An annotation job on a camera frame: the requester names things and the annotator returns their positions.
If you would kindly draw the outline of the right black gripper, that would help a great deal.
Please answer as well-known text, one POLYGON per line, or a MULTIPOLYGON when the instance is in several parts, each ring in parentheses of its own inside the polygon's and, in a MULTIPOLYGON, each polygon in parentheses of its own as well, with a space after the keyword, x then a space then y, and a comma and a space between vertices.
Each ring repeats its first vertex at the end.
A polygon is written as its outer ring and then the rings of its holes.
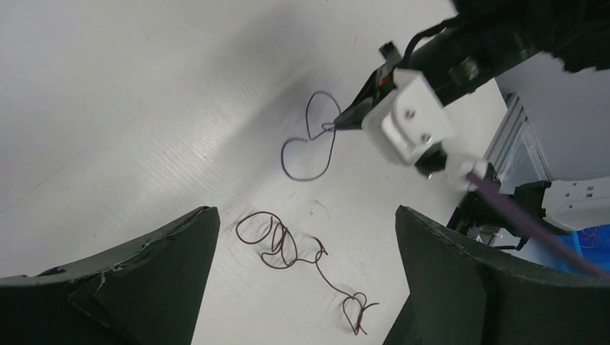
MULTIPOLYGON (((457 15, 413 36, 403 53, 391 42, 380 48, 390 71, 423 73, 444 106, 538 51, 524 19, 515 14, 457 15)), ((365 116, 385 97, 383 76, 380 71, 371 73, 353 102, 333 121, 337 131, 362 129, 365 116)))

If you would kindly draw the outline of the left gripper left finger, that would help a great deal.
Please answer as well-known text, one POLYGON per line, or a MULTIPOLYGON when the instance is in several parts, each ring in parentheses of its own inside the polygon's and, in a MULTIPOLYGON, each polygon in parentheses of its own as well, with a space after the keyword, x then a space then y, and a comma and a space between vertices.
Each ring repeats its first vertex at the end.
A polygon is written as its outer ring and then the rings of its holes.
POLYGON ((1 279, 3 344, 190 344, 220 219, 199 207, 148 234, 1 279))

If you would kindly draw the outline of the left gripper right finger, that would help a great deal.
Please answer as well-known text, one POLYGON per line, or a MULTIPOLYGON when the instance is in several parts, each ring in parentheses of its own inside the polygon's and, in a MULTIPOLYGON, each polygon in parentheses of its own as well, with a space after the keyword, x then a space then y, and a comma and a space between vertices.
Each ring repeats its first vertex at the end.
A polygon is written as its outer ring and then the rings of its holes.
POLYGON ((409 296, 387 344, 607 344, 609 281, 544 267, 396 211, 409 296))

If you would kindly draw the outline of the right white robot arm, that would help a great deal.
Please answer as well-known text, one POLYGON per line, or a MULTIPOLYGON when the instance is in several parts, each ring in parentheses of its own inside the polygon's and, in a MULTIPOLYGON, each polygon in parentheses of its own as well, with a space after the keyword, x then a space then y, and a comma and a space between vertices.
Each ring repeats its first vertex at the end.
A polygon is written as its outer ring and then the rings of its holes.
POLYGON ((455 1, 456 15, 415 34, 403 52, 380 49, 384 64, 334 120, 363 130, 382 155, 430 177, 444 173, 470 190, 468 173, 488 177, 488 162, 447 150, 456 132, 445 107, 539 52, 569 73, 609 68, 607 1, 455 1))

